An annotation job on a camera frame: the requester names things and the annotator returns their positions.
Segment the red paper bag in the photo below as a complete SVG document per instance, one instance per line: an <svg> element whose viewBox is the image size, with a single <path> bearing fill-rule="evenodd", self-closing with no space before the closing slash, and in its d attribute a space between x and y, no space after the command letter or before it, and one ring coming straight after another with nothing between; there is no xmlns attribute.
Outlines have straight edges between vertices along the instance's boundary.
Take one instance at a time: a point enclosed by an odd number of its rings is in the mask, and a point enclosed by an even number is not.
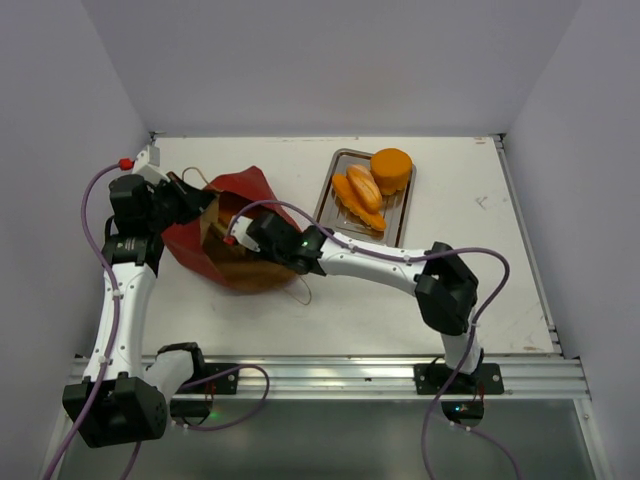
<svg viewBox="0 0 640 480"><path fill-rule="evenodd" d="M229 192L250 200L250 203L276 199L262 170L256 166L220 175L203 189L215 190L218 197ZM224 241L226 231L218 223L217 198L198 219L170 227L162 234L162 239L182 266L241 293L283 289L299 278L294 271L262 260L240 245L227 244Z"/></svg>

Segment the orange twisted bread stick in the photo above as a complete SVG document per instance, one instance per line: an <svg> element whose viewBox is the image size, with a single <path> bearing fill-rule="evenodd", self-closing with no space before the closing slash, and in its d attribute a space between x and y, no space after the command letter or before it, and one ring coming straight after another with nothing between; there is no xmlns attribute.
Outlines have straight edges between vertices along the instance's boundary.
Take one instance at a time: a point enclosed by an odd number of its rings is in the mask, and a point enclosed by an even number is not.
<svg viewBox="0 0 640 480"><path fill-rule="evenodd" d="M380 213L370 213L364 208L345 175L334 174L331 183L342 205L358 217L363 224L375 231L382 232L386 229L386 222L383 216Z"/></svg>

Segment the orange loaf bread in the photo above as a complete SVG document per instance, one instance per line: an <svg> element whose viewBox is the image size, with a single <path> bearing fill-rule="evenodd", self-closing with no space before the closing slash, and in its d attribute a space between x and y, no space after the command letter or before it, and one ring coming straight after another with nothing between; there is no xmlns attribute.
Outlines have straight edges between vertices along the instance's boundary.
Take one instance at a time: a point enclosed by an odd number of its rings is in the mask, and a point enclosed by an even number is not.
<svg viewBox="0 0 640 480"><path fill-rule="evenodd" d="M221 194L218 197L218 223L227 229L233 217L249 203L250 200L229 192Z"/></svg>

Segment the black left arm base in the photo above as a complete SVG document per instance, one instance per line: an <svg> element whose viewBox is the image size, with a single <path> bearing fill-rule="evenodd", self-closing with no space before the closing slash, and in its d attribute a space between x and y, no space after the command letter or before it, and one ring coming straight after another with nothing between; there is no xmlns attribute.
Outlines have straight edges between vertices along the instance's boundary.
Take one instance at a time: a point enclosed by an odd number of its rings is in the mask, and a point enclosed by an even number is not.
<svg viewBox="0 0 640 480"><path fill-rule="evenodd" d="M214 400L220 395L237 393L238 373L231 372L206 383L185 387L181 386L177 395L193 395L195 399L180 400L173 398L169 404L171 418L187 425L200 426L214 413Z"/></svg>

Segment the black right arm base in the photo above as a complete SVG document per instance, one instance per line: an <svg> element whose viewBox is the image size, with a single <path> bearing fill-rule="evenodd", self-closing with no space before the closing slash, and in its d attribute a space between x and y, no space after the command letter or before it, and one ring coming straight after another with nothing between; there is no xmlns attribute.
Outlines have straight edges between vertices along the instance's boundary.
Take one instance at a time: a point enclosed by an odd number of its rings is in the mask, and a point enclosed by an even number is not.
<svg viewBox="0 0 640 480"><path fill-rule="evenodd" d="M418 395L436 395L449 378L449 369L441 357L413 366L413 379ZM501 370L496 363L481 362L473 374L459 373L439 401L443 415L454 424L477 427L484 418L488 396L505 393Z"/></svg>

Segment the golden oval bread roll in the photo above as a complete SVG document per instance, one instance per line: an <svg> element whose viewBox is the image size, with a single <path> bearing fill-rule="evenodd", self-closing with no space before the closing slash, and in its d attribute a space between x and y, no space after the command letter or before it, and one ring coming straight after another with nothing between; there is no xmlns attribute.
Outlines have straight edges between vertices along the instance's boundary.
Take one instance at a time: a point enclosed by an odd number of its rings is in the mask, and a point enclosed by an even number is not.
<svg viewBox="0 0 640 480"><path fill-rule="evenodd" d="M363 165L350 165L346 177L365 210L378 213L382 207L382 194L370 170Z"/></svg>

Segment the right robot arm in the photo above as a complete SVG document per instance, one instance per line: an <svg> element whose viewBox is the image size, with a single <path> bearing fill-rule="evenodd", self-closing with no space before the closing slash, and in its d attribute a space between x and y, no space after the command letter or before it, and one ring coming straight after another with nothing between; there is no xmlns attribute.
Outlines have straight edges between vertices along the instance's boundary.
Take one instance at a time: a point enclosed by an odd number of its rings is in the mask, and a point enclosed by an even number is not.
<svg viewBox="0 0 640 480"><path fill-rule="evenodd" d="M478 279L449 245L404 250L315 225L300 232L273 212L240 218L232 233L260 258L299 275L352 277L414 297L423 322L441 335L449 387L464 393L480 382L483 349L470 338Z"/></svg>

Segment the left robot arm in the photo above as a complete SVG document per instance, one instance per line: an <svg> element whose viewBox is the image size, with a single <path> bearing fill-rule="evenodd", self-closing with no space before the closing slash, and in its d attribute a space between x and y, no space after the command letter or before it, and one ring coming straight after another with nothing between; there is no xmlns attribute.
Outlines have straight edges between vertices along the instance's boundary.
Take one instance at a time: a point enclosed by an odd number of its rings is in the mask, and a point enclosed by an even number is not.
<svg viewBox="0 0 640 480"><path fill-rule="evenodd" d="M175 174L151 182L128 174L109 184L113 209L99 249L104 303L98 334L80 382L65 387L63 406L91 448L159 439L169 404L181 388L193 393L208 379L194 342L160 348L152 365L142 362L142 337L150 295L164 251L162 235L186 225L215 200Z"/></svg>

